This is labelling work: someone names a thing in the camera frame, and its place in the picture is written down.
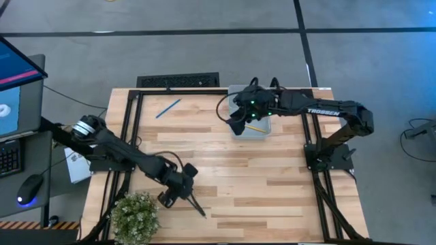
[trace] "computer monitor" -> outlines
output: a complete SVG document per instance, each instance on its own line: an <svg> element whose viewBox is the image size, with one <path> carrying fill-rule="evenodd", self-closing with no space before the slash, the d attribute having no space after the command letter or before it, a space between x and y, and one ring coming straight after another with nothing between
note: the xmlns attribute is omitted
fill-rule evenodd
<svg viewBox="0 0 436 245"><path fill-rule="evenodd" d="M47 73L0 37L0 91L47 78Z"/></svg>

